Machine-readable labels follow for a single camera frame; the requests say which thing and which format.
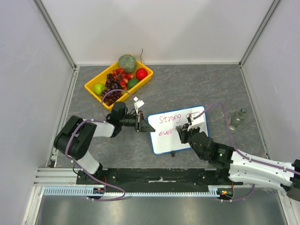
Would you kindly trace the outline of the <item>blue framed whiteboard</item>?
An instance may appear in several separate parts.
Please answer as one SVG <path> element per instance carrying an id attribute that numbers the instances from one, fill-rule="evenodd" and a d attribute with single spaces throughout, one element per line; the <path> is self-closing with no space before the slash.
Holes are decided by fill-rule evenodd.
<path id="1" fill-rule="evenodd" d="M 203 105 L 198 105 L 149 115 L 147 122 L 156 130 L 155 132 L 150 132 L 154 154 L 160 155 L 172 151 L 189 149 L 189 143 L 182 144 L 180 142 L 179 132 L 176 130 L 176 127 L 188 123 L 188 113 L 202 113 L 204 110 L 205 107 Z M 203 114 L 203 116 L 205 122 L 199 127 L 201 129 L 200 132 L 209 135 L 206 114 Z"/>

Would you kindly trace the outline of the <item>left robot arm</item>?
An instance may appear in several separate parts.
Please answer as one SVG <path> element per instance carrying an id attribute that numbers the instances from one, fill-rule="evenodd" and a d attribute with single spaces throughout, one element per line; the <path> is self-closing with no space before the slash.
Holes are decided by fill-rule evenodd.
<path id="1" fill-rule="evenodd" d="M 103 179 L 102 165 L 91 155 L 93 137 L 116 137 L 122 127 L 133 127 L 136 132 L 155 132 L 138 108 L 128 113 L 124 102 L 115 102 L 106 120 L 84 120 L 76 115 L 66 122 L 54 139 L 53 146 L 87 172 L 87 180 L 99 184 Z"/>

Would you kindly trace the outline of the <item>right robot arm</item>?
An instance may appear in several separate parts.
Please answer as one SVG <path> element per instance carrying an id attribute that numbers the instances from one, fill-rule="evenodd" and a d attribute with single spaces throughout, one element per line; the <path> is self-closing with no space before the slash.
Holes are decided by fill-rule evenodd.
<path id="1" fill-rule="evenodd" d="M 286 195 L 300 200 L 300 162 L 280 162 L 245 153 L 234 147 L 214 142 L 200 128 L 188 124 L 177 126 L 180 142 L 189 144 L 196 155 L 217 169 L 215 180 L 252 183 L 254 185 L 284 191 Z"/>

